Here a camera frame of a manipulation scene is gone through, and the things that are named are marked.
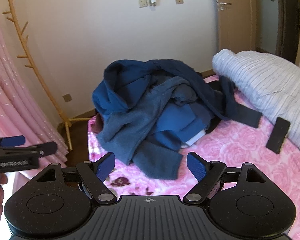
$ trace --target doorway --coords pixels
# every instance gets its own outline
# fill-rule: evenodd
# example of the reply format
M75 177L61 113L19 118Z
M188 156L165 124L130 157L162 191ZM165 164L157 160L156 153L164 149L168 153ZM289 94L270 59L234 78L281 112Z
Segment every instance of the doorway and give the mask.
M300 0L256 0L256 50L295 63L300 35Z

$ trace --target pink floral bedsheet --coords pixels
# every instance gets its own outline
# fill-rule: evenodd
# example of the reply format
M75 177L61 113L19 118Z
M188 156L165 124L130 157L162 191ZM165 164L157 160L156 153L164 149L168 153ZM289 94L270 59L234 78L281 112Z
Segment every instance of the pink floral bedsheet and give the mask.
M217 80L216 76L205 79ZM253 108L239 91L235 99ZM101 158L106 151L99 145L91 125L88 124L88 147L91 161ZM186 155L195 152L207 161L219 160L230 167L241 167L244 162L255 164L294 202L297 217L289 236L300 240L300 151L288 139L285 140L279 155L268 150L265 145L273 125L264 116L258 129L235 121L222 121L210 134L205 135L191 147L182 150L183 155L177 180L147 178L134 164L125 166L116 160L115 168L104 184L117 196L120 195L180 195L183 196L197 183L186 166Z

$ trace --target ribbed grip surface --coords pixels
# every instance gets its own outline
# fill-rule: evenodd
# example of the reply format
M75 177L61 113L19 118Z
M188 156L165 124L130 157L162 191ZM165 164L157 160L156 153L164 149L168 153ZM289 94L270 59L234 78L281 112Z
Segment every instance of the ribbed grip surface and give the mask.
M177 196L122 196L97 208L81 228L59 240L235 240L216 228L200 207Z

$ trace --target tree-shaped coat rack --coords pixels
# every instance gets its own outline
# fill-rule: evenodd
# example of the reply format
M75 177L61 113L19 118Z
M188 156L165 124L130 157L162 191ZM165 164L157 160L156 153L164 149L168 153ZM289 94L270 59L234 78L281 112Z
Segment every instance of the tree-shaped coat rack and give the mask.
M25 31L25 29L26 29L29 22L26 22L22 29L20 28L18 18L17 18L17 15L16 15L16 10L15 10L14 5L13 5L13 1L14 0L8 0L10 11L3 12L2 14L10 14L11 15L11 17L7 17L7 19L14 23L14 26L15 26L16 31L17 31L18 38L21 42L21 46L22 46L23 51L25 53L24 55L19 55L17 57L28 59L29 64L25 65L25 67L32 68L32 70L34 71L35 75L37 76L40 84L42 85L44 91L46 92L47 96L49 97L51 103L54 105L54 107L58 111L58 114L61 117L61 119L62 119L62 121L65 125L65 128L66 128L66 134L67 134L69 149L70 149L70 151L72 151L72 143L71 143L71 136L70 136L69 127L71 127L72 122L88 121L89 118L68 118L67 115L65 114L65 112L63 112L63 110L61 109L61 107L59 106L59 104L57 103L55 98L53 97L53 95L51 94L47 84L44 82L43 77L41 76L38 68L36 67L35 62L34 62L32 56L31 56L31 53L29 51L29 48L28 48L28 45L27 45L29 35L27 35L26 37L24 37L24 35L23 35L23 33L24 33L24 31Z

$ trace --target light switch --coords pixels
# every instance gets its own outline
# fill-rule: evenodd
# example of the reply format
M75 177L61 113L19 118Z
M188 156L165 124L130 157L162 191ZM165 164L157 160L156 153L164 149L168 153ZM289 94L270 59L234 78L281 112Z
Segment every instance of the light switch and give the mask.
M176 4L183 4L183 0L176 0Z
M147 7L147 6L148 6L147 0L139 0L140 8Z
M70 102L72 100L72 97L71 97L70 94L66 94L66 95L63 96L63 99L67 103L67 102Z

